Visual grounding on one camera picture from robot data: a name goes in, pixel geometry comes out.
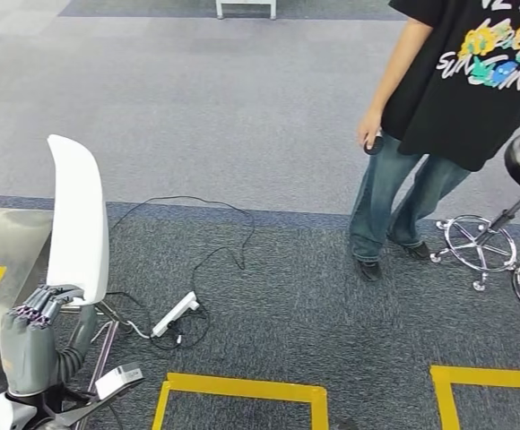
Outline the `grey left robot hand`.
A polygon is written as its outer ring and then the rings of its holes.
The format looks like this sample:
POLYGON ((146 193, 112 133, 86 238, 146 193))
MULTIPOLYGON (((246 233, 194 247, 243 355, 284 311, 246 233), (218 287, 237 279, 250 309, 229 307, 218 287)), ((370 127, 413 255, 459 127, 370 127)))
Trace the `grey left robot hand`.
POLYGON ((98 324, 95 305, 80 305, 68 344, 56 346, 54 324, 65 305, 83 297, 71 285, 39 286, 0 323, 0 357, 8 392, 30 397, 67 383, 83 365, 98 324))

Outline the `person's right hand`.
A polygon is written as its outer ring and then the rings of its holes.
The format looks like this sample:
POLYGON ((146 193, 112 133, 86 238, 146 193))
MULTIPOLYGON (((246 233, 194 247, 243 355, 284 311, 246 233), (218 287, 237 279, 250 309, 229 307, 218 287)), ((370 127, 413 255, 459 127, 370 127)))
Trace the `person's right hand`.
POLYGON ((380 130, 382 110, 376 107, 369 108, 357 128, 357 139, 365 150, 370 151, 374 146, 376 136, 380 130))

